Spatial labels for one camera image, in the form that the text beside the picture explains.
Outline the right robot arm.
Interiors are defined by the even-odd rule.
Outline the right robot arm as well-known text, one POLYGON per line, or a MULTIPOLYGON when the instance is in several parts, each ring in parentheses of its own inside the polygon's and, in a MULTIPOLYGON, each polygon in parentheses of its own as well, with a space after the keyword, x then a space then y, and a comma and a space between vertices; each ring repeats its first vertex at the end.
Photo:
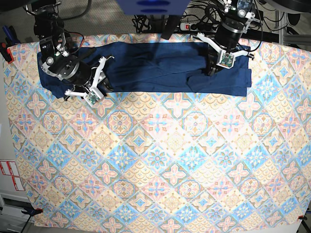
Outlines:
POLYGON ((112 56, 101 56, 96 66, 86 63, 85 59, 96 49, 81 52, 83 42, 73 48, 72 33, 64 27, 66 18, 59 15, 60 4, 59 0, 34 0, 31 8, 27 4, 22 7, 35 18, 34 33, 40 46, 40 82, 58 99, 80 97, 92 106, 113 92, 104 73, 104 67, 112 56))

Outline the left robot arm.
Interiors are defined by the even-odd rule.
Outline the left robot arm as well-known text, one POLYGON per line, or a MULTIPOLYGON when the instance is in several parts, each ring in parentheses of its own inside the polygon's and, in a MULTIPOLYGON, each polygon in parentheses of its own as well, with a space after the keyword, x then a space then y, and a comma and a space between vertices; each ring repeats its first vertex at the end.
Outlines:
POLYGON ((256 49, 243 47, 239 40, 246 34, 255 19, 257 4, 253 0, 224 0, 223 3, 209 4, 205 18, 216 28, 215 35, 198 32, 196 39, 208 44, 207 73, 209 76, 223 69, 233 68, 238 57, 254 59, 256 49))

